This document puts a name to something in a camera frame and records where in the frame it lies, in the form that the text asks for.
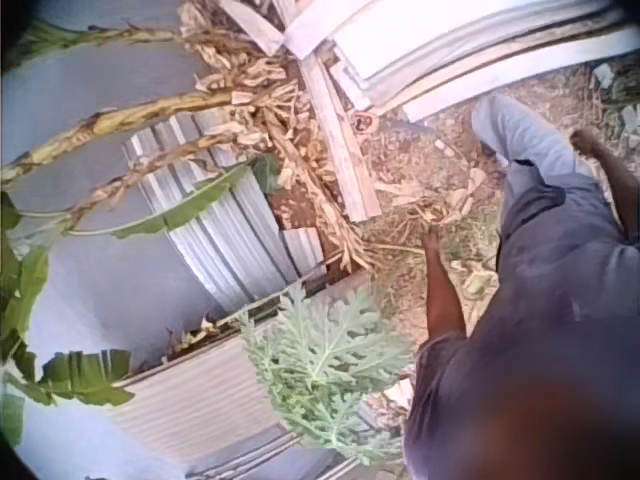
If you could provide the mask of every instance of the man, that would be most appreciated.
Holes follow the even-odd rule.
[[[472,124],[506,167],[500,288],[467,338],[437,233],[425,234],[429,340],[405,432],[409,472],[640,478],[638,181],[591,133],[573,134],[606,173],[618,224],[589,166],[526,107],[486,97]]]

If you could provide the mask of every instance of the hand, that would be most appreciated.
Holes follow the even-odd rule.
[[[436,225],[422,231],[422,248],[426,253],[440,252],[440,231]]]
[[[600,140],[587,128],[579,128],[571,135],[571,145],[578,153],[587,157],[596,157],[603,148]]]

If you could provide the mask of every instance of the gray pants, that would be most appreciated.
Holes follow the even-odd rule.
[[[580,159],[569,139],[520,102],[504,95],[489,95],[478,102],[472,116],[478,139],[496,152],[507,179],[503,215],[515,199],[531,186],[528,167],[513,160],[530,160],[549,185],[566,185],[568,177],[592,177],[589,165]]]

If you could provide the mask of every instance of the soil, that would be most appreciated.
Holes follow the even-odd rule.
[[[586,64],[527,79],[499,92],[529,106],[567,135],[580,127],[597,128],[606,143],[638,173],[640,152],[628,147],[616,123],[626,101],[620,91],[624,91],[625,83],[629,84],[631,74],[639,78],[633,67],[637,60],[638,56],[632,56],[609,62],[618,82],[618,87],[614,83],[609,91],[601,91],[592,80],[591,72],[598,64]],[[473,168],[481,169],[486,178],[472,194],[471,209],[458,221],[441,228],[443,260],[462,299],[470,330],[498,287],[495,255],[504,174],[473,136],[470,118],[476,101],[428,118],[429,129],[424,131],[381,128],[361,137],[372,180],[385,190],[394,191],[378,190],[383,214],[360,225],[367,242],[385,246],[374,249],[377,299],[382,310],[394,318],[415,344],[426,339],[426,266],[419,251],[421,232],[429,223],[425,215],[439,220],[440,207],[446,204],[447,195],[467,188]],[[401,109],[385,117],[401,119]],[[444,151],[437,148],[438,140],[448,148]],[[596,171],[596,175],[604,180],[602,172]],[[393,204],[394,199],[397,203],[399,194],[412,195],[416,191],[421,194],[414,201]],[[273,196],[271,202],[284,228],[315,224],[313,208],[299,190],[296,193],[282,191]],[[332,252],[326,237],[323,237],[323,248],[325,255]]]

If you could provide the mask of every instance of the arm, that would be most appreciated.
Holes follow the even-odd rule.
[[[440,260],[440,238],[435,227],[423,234],[427,258],[427,332],[429,339],[446,333],[466,335],[460,299]]]
[[[622,223],[628,240],[637,238],[640,216],[640,183],[627,169],[622,160],[616,157],[595,136],[586,129],[576,130],[571,136],[574,148],[586,156],[595,158],[611,185],[611,193],[616,212]]]

